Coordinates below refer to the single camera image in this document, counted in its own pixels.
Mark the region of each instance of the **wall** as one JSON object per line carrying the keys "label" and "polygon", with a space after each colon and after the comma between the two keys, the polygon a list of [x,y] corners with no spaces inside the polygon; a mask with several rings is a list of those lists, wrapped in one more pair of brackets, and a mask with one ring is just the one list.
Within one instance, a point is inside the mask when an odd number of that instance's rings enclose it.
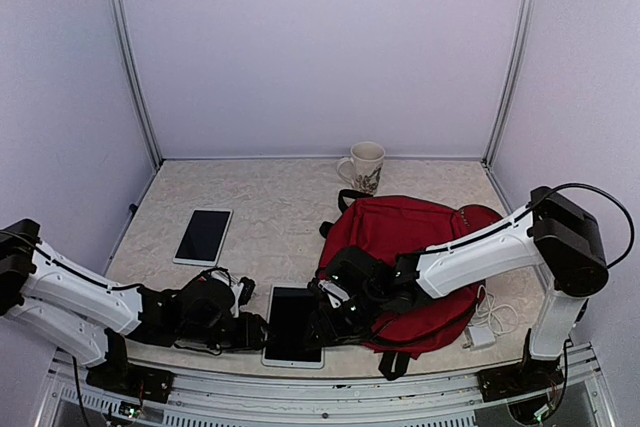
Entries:
{"label": "wall", "polygon": [[[495,165],[509,200],[566,181],[618,197],[640,223],[640,0],[536,0],[513,110]],[[571,194],[597,216],[606,253],[626,247],[614,207]],[[640,250],[611,272],[579,325],[592,340],[622,425],[637,425]]]}
{"label": "wall", "polygon": [[[49,243],[102,271],[152,175],[108,1],[0,9],[0,228],[32,217]],[[0,320],[0,424],[29,425],[53,350]]]}
{"label": "wall", "polygon": [[167,158],[482,156],[520,0],[124,0]]}

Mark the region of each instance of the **charger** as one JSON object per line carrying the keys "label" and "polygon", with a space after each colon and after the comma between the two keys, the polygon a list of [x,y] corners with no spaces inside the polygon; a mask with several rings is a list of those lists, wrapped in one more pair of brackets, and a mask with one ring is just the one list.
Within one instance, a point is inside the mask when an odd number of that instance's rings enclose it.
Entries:
{"label": "charger", "polygon": [[496,336],[488,324],[469,325],[464,329],[464,335],[467,338],[467,342],[462,348],[469,349],[471,352],[486,349],[496,343]]}

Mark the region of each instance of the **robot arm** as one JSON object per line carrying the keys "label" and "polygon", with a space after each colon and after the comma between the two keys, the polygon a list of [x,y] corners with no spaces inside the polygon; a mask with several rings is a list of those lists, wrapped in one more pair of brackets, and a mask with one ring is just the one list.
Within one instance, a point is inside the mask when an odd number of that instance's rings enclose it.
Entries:
{"label": "robot arm", "polygon": [[[0,315],[77,358],[92,385],[138,396],[145,378],[144,385],[158,384],[150,375],[165,379],[167,390],[170,373],[128,363],[125,337],[162,347],[186,342],[216,354],[266,341],[266,322],[240,312],[255,286],[250,279],[214,268],[180,290],[123,286],[63,257],[38,233],[27,219],[0,231]],[[161,394],[155,400],[165,400]]]}
{"label": "robot arm", "polygon": [[358,248],[344,249],[328,266],[327,278],[310,285],[328,296],[332,307],[317,312],[310,335],[325,345],[348,341],[354,325],[364,325],[369,332],[366,322],[382,311],[407,312],[466,285],[531,265],[549,269],[554,281],[527,336],[523,362],[508,366],[508,372],[484,371],[483,385],[490,385],[486,400],[546,388],[557,375],[565,340],[585,302],[608,280],[596,219],[547,187],[532,191],[528,206],[498,223],[400,255],[395,268]]}

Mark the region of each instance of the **black screen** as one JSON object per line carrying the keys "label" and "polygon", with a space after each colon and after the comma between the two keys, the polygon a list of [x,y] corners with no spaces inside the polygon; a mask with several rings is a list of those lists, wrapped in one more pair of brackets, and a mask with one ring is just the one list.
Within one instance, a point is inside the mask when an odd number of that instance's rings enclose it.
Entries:
{"label": "black screen", "polygon": [[230,216],[231,212],[196,210],[180,242],[176,258],[215,261]]}
{"label": "black screen", "polygon": [[320,362],[322,349],[307,350],[303,347],[309,316],[317,308],[318,301],[305,288],[274,287],[269,327],[275,343],[265,348],[265,358]]}

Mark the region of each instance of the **backpack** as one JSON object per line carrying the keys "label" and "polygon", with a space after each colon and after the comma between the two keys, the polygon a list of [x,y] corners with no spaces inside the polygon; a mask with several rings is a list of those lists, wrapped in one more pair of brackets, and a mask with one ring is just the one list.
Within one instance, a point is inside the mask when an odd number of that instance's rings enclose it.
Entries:
{"label": "backpack", "polygon": [[[347,199],[354,202],[347,206]],[[340,191],[338,205],[342,212],[338,221],[325,222],[320,227],[326,243],[316,270],[317,279],[324,278],[323,270],[346,247],[359,247],[395,267],[398,254],[449,242],[502,218],[481,205],[455,210],[406,196],[371,197],[353,190]],[[411,358],[449,345],[462,334],[476,305],[483,300],[481,285],[484,281],[404,314],[383,312],[371,325],[372,335],[360,343],[375,352],[384,352],[379,370],[388,380],[395,380],[406,373]]]}

